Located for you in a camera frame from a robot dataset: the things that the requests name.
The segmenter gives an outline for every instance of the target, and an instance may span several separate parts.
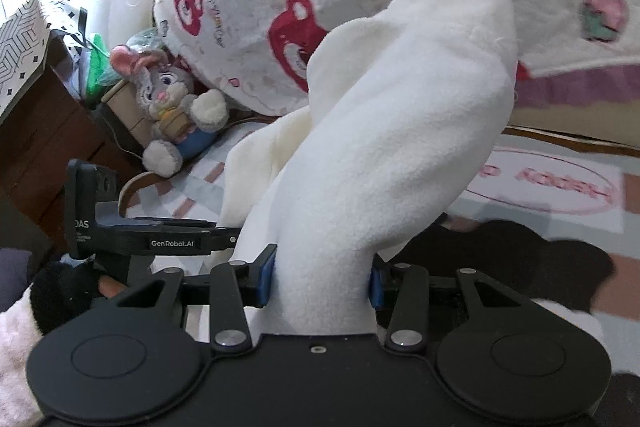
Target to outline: wooden cabinet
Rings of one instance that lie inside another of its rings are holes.
[[[50,46],[49,52],[55,56],[55,48]],[[47,64],[0,124],[0,187],[60,251],[66,249],[63,187],[66,165],[72,158],[114,169],[123,182],[140,172]]]

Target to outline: sticker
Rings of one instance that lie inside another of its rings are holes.
[[[614,166],[496,147],[461,197],[622,233],[621,188],[622,172]]]
[[[174,6],[182,28],[193,36],[199,35],[203,14],[202,0],[174,0]]]
[[[628,7],[625,0],[583,0],[580,19],[585,40],[615,42],[625,29]]]
[[[308,92],[306,65],[327,35],[316,22],[310,0],[287,0],[287,10],[278,15],[268,31],[274,57],[298,87]]]
[[[224,48],[225,32],[222,26],[222,18],[220,17],[220,7],[218,6],[218,2],[216,0],[207,0],[207,11],[209,13],[209,16],[213,20],[213,23],[216,25],[216,29],[213,32],[213,36],[215,37],[217,44],[221,48]]]

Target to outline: cable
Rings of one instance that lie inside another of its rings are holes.
[[[111,129],[111,134],[113,134],[113,140],[114,140],[114,142],[116,142],[116,146],[118,147],[118,149],[120,149],[123,152],[129,153],[132,156],[135,156],[136,158],[138,158],[142,162],[142,158],[140,156],[138,156],[136,153],[131,152],[131,151],[127,151],[126,149],[124,149],[123,147],[120,146],[120,143],[118,142],[118,137],[116,136],[116,132],[115,132],[114,128],[111,126],[111,124],[107,121],[107,119],[105,117],[103,117],[101,114],[99,114],[98,116],[100,117],[100,119],[105,124],[107,124],[109,129]]]

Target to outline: plush toy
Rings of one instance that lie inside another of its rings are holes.
[[[193,94],[194,78],[169,65],[166,54],[135,52],[128,46],[111,50],[111,67],[136,86],[136,101],[155,122],[154,140],[142,163],[148,171],[168,178],[183,160],[197,156],[216,139],[228,120],[225,98],[217,89]]]

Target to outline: bear face print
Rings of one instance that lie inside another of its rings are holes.
[[[202,0],[174,0],[175,10],[182,27],[187,33],[200,33],[200,18],[203,14]]]
[[[316,23],[310,0],[287,0],[287,10],[278,15],[269,28],[269,44],[274,57],[305,92],[309,90],[306,65],[327,33]]]

